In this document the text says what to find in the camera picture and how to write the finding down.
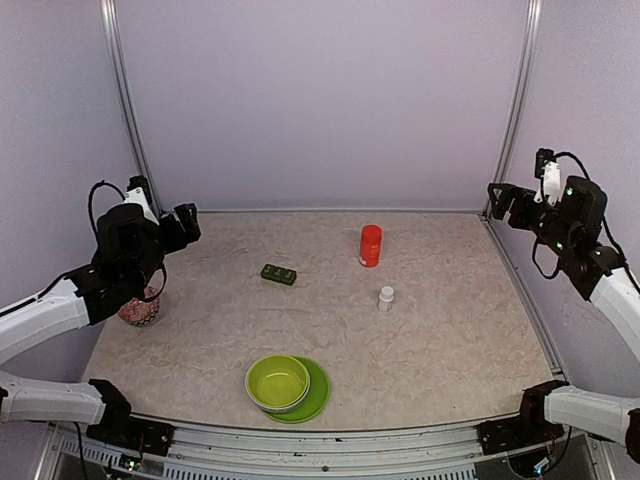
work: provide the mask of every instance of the red container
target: red container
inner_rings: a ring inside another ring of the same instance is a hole
[[[375,267],[380,260],[382,229],[377,225],[367,225],[362,229],[360,240],[360,263],[367,268]]]

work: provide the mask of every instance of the white wall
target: white wall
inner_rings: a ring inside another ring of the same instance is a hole
[[[110,69],[99,3],[0,3],[0,305],[91,259],[91,185],[126,186],[131,151]],[[113,197],[98,201],[102,209]],[[57,337],[0,368],[75,381],[98,330]],[[33,478],[42,426],[0,427],[2,478]]]
[[[481,211],[526,15],[510,0],[118,2],[163,206]]]
[[[640,271],[640,2],[544,2],[539,45],[508,181],[536,188],[535,152],[569,150],[609,196],[607,218]],[[564,172],[578,174],[571,160]],[[640,365],[620,335],[564,277],[544,280],[532,265],[533,235],[496,222],[575,385],[640,396]],[[540,249],[552,271],[551,255]],[[625,467],[628,478],[640,469]]]

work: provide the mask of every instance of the bowl rim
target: bowl rim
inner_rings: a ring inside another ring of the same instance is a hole
[[[305,386],[302,389],[302,392],[300,393],[300,395],[293,400],[292,402],[289,402],[286,405],[268,405],[266,403],[262,403],[260,400],[258,400],[250,391],[249,389],[249,375],[251,374],[251,371],[254,369],[254,367],[264,361],[267,360],[269,358],[272,357],[280,357],[280,358],[287,358],[289,360],[292,360],[294,363],[297,363],[298,365],[300,365],[302,367],[302,371],[304,372],[304,377],[305,377]],[[253,400],[253,402],[258,405],[261,408],[269,408],[269,409],[279,409],[279,408],[287,408],[287,407],[291,407],[293,405],[295,405],[297,402],[299,402],[302,398],[305,397],[305,395],[307,394],[307,392],[309,391],[309,387],[310,387],[310,383],[311,383],[311,376],[309,375],[309,370],[307,370],[307,367],[304,366],[304,364],[298,360],[297,358],[291,356],[291,355],[280,355],[280,354],[274,354],[274,355],[267,355],[266,357],[262,357],[259,358],[258,360],[256,360],[255,362],[253,362],[253,364],[251,365],[251,367],[249,367],[249,370],[247,370],[247,374],[245,375],[244,378],[244,388],[247,392],[247,395],[249,395],[249,398],[251,398],[251,400]]]

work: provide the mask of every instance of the bowl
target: bowl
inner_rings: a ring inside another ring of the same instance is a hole
[[[309,371],[288,355],[271,355],[254,363],[245,379],[247,394],[265,412],[294,410],[306,397]]]

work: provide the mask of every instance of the marble-patterned surface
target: marble-patterned surface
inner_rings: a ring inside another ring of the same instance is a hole
[[[161,314],[107,322],[86,377],[136,412],[212,425],[297,430],[425,426],[515,412],[551,374],[529,319],[474,215],[241,213],[200,216],[202,239],[167,258]],[[384,231],[378,267],[360,230]],[[260,278],[298,271],[293,287]],[[383,285],[391,311],[376,308]],[[314,420],[265,417],[244,391],[258,358],[318,361],[332,395]]]

